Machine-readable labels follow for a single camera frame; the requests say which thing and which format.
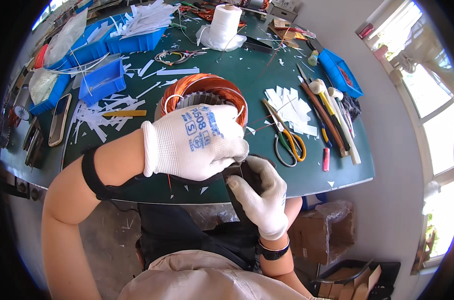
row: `gloved hand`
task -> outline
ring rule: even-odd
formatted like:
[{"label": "gloved hand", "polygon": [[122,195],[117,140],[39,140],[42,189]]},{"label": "gloved hand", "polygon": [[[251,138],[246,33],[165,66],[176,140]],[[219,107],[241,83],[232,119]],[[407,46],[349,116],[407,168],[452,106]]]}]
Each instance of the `gloved hand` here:
[{"label": "gloved hand", "polygon": [[248,154],[232,105],[193,105],[172,111],[154,123],[142,123],[143,174],[166,173],[202,181]]},{"label": "gloved hand", "polygon": [[227,184],[242,204],[245,215],[259,227],[260,236],[274,241],[285,233],[288,226],[284,213],[287,184],[267,160],[248,156],[247,162],[252,171],[260,174],[264,190],[262,195],[258,195],[243,178],[236,175],[227,178]]}]

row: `glove size label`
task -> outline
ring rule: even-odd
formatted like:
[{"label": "glove size label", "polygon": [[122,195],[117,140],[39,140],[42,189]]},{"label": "glove size label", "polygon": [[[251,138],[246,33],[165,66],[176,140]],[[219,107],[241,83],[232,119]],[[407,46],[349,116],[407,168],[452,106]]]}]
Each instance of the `glove size label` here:
[{"label": "glove size label", "polygon": [[[183,114],[182,118],[185,122],[187,135],[192,136],[188,140],[188,145],[192,152],[194,152],[195,149],[203,149],[209,145],[211,142],[211,134],[224,138],[224,135],[220,133],[217,123],[215,122],[215,115],[210,111],[210,108],[206,106],[191,109],[190,112]],[[206,122],[208,122],[211,132],[206,129]]]}]

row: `smartphone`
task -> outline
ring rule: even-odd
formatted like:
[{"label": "smartphone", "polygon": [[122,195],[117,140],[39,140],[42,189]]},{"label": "smartphone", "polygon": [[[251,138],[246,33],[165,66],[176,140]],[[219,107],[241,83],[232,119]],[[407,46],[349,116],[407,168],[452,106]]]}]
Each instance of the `smartphone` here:
[{"label": "smartphone", "polygon": [[48,137],[48,145],[50,147],[57,146],[64,138],[65,122],[67,121],[67,112],[71,99],[72,94],[68,93],[57,102],[54,117],[52,119],[52,125],[50,127],[50,135]]}]

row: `black cloth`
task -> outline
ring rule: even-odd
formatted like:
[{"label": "black cloth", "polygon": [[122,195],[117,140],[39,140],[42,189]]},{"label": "black cloth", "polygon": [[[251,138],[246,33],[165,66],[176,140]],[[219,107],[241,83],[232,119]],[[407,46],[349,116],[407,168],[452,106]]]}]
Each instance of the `black cloth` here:
[{"label": "black cloth", "polygon": [[217,225],[201,231],[188,212],[177,205],[139,203],[140,249],[145,269],[157,258],[181,250],[204,250],[222,255],[246,271],[259,271],[255,246],[259,232],[240,222]]},{"label": "black cloth", "polygon": [[357,98],[350,97],[347,93],[344,92],[344,99],[342,99],[341,102],[344,105],[344,108],[349,112],[352,122],[357,121],[357,119],[362,114]]}]

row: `floor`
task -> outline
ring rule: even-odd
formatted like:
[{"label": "floor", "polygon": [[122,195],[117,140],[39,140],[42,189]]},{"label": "floor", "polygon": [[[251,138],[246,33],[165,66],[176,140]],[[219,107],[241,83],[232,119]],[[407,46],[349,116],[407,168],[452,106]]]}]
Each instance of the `floor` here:
[{"label": "floor", "polygon": [[[37,285],[48,290],[42,263],[41,221],[45,190],[33,201],[7,196],[17,234],[18,248],[26,267]],[[135,203],[116,201],[123,210]],[[237,221],[231,204],[188,205],[184,207],[201,230],[209,230],[223,222]],[[83,247],[102,299],[117,299],[122,288],[141,273],[135,253],[140,237],[137,212],[121,212],[110,202],[102,202],[80,224]]]}]

